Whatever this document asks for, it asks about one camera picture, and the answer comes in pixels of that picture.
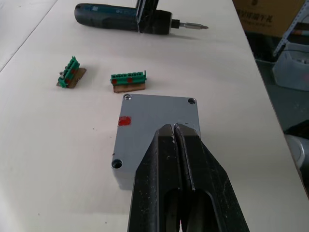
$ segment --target green terminal block connector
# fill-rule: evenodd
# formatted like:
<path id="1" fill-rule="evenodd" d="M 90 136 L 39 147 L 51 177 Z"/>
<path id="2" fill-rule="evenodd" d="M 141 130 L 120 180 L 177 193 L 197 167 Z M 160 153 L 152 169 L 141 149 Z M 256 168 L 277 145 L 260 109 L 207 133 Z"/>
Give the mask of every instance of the green terminal block connector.
<path id="1" fill-rule="evenodd" d="M 71 80 L 74 78 L 74 75 L 79 69 L 80 63 L 76 60 L 75 57 L 72 57 L 68 65 L 65 67 L 65 70 L 60 73 L 58 82 L 61 87 L 67 88 Z"/>
<path id="2" fill-rule="evenodd" d="M 146 71 L 145 73 L 132 72 L 123 74 L 113 74 L 111 77 L 111 83 L 113 86 L 144 84 L 146 80 L 147 80 Z"/>

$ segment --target corner screw hole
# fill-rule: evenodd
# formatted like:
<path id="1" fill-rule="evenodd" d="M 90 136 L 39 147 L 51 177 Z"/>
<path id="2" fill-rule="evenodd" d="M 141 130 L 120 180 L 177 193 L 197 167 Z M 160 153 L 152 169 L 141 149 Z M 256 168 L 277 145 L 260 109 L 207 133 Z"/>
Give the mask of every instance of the corner screw hole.
<path id="1" fill-rule="evenodd" d="M 197 101 L 194 98 L 189 98 L 188 102 L 190 104 L 195 104 Z"/>
<path id="2" fill-rule="evenodd" d="M 112 167 L 115 169 L 121 168 L 122 166 L 122 161 L 119 159 L 115 159 L 112 161 Z"/>
<path id="3" fill-rule="evenodd" d="M 124 95 L 125 100 L 131 100 L 132 96 L 130 94 Z"/>

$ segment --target screwdriver handle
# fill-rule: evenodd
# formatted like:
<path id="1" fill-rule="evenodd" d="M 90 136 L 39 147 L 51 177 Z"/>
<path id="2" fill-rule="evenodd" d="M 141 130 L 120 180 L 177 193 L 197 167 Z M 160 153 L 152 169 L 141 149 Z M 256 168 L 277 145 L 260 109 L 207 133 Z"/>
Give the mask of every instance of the screwdriver handle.
<path id="1" fill-rule="evenodd" d="M 123 6 L 80 3 L 74 14 L 77 22 L 86 26 L 149 34 L 168 35 L 172 25 L 172 13 L 161 10 L 152 12 L 152 20 L 142 20 L 139 24 L 137 9 Z"/>
<path id="2" fill-rule="evenodd" d="M 105 29 L 139 31 L 136 9 L 104 4 L 80 3 L 75 7 L 75 19 L 80 24 Z"/>

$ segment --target red sticker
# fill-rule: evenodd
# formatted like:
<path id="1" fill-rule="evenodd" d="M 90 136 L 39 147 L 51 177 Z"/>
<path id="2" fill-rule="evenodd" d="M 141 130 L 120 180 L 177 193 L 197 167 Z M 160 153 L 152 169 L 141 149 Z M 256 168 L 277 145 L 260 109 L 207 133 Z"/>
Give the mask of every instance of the red sticker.
<path id="1" fill-rule="evenodd" d="M 122 116 L 119 117 L 118 126 L 128 126 L 131 125 L 131 117 Z"/>

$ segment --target white table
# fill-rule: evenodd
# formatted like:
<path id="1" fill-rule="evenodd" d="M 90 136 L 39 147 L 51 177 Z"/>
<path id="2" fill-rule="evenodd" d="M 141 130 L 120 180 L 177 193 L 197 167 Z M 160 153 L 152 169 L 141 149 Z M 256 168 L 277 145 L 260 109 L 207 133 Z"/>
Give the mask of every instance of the white table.
<path id="1" fill-rule="evenodd" d="M 0 71 L 56 0 L 0 0 Z"/>
<path id="2" fill-rule="evenodd" d="M 122 94 L 110 75 L 143 70 L 136 93 L 197 99 L 202 140 L 251 232 L 308 231 L 309 202 L 233 2 L 161 0 L 210 27 L 169 36 L 80 25 L 80 2 L 58 0 L 0 73 L 1 231 L 126 231 L 131 192 L 111 170 Z M 74 90 L 56 87 L 72 55 L 86 74 Z"/>

